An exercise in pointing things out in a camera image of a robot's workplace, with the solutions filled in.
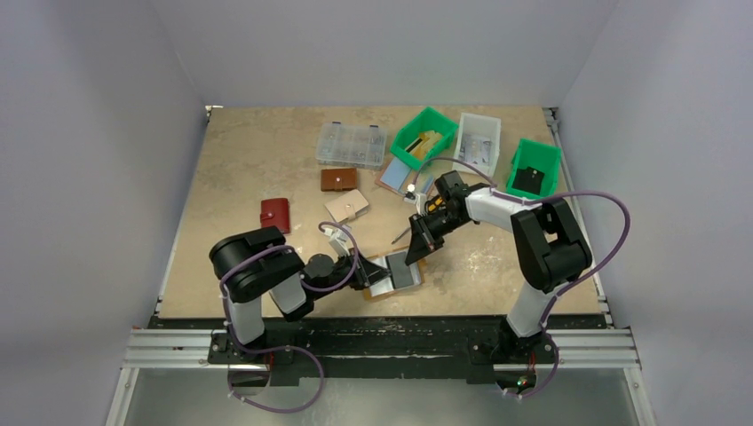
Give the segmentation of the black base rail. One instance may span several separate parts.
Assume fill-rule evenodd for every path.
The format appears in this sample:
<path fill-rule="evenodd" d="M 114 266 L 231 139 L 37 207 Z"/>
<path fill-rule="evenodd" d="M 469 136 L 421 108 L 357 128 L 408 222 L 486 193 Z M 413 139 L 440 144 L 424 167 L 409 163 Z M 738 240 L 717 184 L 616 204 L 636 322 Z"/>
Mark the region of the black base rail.
<path fill-rule="evenodd" d="M 266 320 L 259 351 L 242 350 L 220 319 L 152 318 L 151 329 L 208 329 L 210 363 L 264 364 L 230 370 L 240 387 L 297 386 L 304 378 L 463 380 L 527 390 L 559 363 L 551 336 L 513 343 L 501 335 L 501 315 L 309 318 Z"/>

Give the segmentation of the brown leather card holder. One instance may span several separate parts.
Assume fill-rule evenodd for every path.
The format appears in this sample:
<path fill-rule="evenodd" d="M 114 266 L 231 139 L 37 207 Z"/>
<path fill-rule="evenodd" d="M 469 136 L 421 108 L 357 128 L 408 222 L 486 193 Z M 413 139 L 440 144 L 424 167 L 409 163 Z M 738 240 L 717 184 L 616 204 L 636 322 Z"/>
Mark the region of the brown leather card holder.
<path fill-rule="evenodd" d="M 352 191 L 358 188 L 356 168 L 325 169 L 321 171 L 320 189 L 322 192 Z"/>

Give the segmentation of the aluminium frame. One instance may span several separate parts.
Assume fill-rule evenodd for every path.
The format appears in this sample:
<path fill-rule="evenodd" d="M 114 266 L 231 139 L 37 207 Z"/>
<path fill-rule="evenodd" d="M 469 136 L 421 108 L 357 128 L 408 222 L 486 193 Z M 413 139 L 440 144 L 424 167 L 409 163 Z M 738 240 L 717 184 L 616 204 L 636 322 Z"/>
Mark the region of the aluminium frame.
<path fill-rule="evenodd" d="M 124 425 L 134 386 L 142 369 L 219 369 L 221 371 L 259 371 L 264 364 L 210 363 L 219 335 L 208 329 L 136 329 L 128 340 L 119 389 L 107 416 L 107 425 Z M 629 402 L 638 424 L 655 425 L 655 415 L 644 391 L 633 334 L 629 329 L 553 329 L 550 332 L 559 348 L 559 370 L 615 369 L 624 374 Z"/>

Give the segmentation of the cards in white bin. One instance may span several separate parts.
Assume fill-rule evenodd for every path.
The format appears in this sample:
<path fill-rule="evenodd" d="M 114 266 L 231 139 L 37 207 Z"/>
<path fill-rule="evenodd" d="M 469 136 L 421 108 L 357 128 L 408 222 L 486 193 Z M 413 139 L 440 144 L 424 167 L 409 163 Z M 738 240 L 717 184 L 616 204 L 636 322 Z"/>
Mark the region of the cards in white bin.
<path fill-rule="evenodd" d="M 461 137 L 458 159 L 474 165 L 488 166 L 492 154 L 492 141 L 483 135 L 464 133 Z"/>

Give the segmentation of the red leather card holder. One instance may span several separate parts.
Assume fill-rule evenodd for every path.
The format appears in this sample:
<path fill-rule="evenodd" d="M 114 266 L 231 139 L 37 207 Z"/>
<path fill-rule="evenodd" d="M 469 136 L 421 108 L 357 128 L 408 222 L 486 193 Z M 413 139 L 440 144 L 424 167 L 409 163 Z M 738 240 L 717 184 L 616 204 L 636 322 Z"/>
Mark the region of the red leather card holder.
<path fill-rule="evenodd" d="M 277 227 L 283 234 L 289 234 L 290 208 L 287 198 L 270 198 L 260 202 L 260 226 Z"/>

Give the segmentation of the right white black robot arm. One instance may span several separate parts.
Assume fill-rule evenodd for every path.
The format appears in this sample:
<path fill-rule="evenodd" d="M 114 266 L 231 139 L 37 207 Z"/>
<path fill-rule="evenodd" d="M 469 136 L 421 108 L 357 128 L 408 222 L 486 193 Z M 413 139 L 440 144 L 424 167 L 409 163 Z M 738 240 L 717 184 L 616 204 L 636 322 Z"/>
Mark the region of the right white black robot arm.
<path fill-rule="evenodd" d="M 456 171 L 441 175 L 435 187 L 440 206 L 409 219 L 411 239 L 405 264 L 441 249 L 447 234 L 469 223 L 487 223 L 510 232 L 524 283 L 501 335 L 507 340 L 540 335 L 556 292 L 575 282 L 592 264 L 591 249 L 567 201 L 527 204 L 508 200 L 490 185 L 466 184 Z"/>

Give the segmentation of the beige card holder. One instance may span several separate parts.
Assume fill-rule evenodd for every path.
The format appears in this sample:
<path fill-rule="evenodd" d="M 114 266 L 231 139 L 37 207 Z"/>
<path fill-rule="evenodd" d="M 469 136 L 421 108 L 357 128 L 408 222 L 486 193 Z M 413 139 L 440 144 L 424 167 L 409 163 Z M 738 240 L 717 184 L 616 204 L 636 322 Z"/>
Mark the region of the beige card holder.
<path fill-rule="evenodd" d="M 369 202 L 360 190 L 354 189 L 327 201 L 324 207 L 334 222 L 344 223 L 365 213 L 369 208 Z"/>

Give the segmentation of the clear plastic organizer box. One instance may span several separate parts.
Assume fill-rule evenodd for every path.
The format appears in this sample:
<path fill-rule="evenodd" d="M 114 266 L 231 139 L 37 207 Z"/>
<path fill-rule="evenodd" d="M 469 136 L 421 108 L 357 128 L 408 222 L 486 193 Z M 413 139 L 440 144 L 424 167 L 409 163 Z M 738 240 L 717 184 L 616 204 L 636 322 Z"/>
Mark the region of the clear plastic organizer box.
<path fill-rule="evenodd" d="M 315 159 L 324 165 L 380 170 L 387 140 L 384 127 L 326 122 L 321 126 Z"/>

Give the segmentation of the white plastic bin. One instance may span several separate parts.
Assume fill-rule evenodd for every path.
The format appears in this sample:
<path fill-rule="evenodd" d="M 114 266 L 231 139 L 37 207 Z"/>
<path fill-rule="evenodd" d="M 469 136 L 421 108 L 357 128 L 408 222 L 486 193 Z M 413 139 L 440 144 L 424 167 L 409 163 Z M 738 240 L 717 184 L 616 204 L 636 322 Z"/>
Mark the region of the white plastic bin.
<path fill-rule="evenodd" d="M 461 113 L 453 157 L 493 177 L 500 156 L 502 127 L 500 118 Z"/>

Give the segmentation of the stack of loose cards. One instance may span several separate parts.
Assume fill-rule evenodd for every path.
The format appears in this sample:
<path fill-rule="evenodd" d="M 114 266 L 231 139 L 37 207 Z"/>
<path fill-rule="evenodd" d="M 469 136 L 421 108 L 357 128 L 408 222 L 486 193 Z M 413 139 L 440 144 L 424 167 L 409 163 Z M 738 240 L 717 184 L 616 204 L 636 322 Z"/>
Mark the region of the stack of loose cards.
<path fill-rule="evenodd" d="M 408 184 L 415 184 L 419 192 L 430 196 L 434 181 L 435 176 L 430 172 L 418 173 L 397 157 L 392 158 L 375 178 L 377 186 L 399 195 L 402 200 Z"/>

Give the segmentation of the black card holder in bin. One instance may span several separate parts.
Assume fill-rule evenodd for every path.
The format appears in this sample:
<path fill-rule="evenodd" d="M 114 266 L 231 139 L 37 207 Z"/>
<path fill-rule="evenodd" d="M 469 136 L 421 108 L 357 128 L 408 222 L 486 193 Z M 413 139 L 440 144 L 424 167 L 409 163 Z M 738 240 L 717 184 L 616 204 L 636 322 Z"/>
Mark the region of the black card holder in bin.
<path fill-rule="evenodd" d="M 545 174 L 532 167 L 518 168 L 512 179 L 511 188 L 535 196 L 541 194 Z"/>

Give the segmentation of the green bin with cards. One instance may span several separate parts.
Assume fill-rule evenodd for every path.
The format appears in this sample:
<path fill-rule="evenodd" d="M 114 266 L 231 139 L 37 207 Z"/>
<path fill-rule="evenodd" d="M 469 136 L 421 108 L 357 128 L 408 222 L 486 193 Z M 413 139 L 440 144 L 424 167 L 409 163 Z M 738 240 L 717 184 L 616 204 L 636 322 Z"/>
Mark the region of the green bin with cards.
<path fill-rule="evenodd" d="M 390 152 L 412 170 L 449 148 L 458 124 L 431 107 L 426 107 L 394 138 Z"/>

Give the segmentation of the yellow black screwdriver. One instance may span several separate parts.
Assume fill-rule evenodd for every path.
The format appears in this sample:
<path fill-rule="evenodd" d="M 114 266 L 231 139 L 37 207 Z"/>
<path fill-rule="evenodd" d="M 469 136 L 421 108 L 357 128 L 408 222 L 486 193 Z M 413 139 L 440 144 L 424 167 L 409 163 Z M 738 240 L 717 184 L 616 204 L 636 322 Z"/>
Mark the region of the yellow black screwdriver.
<path fill-rule="evenodd" d="M 427 215 L 433 213 L 444 206 L 444 201 L 440 195 L 428 196 L 426 194 L 419 194 L 414 199 L 416 205 L 416 211 L 419 215 Z M 401 231 L 391 242 L 391 244 L 397 243 L 410 231 L 410 227 L 407 227 Z"/>

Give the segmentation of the green bin right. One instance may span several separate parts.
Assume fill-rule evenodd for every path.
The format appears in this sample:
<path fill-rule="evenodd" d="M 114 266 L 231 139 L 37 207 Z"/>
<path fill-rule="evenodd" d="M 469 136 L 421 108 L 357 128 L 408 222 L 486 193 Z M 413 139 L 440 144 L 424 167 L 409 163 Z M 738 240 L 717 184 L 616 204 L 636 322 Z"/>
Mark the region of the green bin right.
<path fill-rule="evenodd" d="M 537 200 L 555 194 L 562 152 L 557 146 L 522 138 L 511 160 L 506 193 Z"/>

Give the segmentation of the mustard yellow card holder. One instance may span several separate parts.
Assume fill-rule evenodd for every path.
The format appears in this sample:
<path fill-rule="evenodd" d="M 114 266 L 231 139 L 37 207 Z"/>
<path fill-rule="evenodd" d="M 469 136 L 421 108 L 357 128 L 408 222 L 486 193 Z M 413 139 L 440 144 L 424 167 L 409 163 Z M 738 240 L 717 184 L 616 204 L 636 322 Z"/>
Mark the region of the mustard yellow card holder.
<path fill-rule="evenodd" d="M 421 260 L 411 265 L 405 264 L 408 248 L 400 248 L 381 256 L 369 257 L 369 261 L 388 270 L 390 275 L 371 285 L 362 293 L 366 300 L 377 300 L 419 288 L 424 283 Z"/>

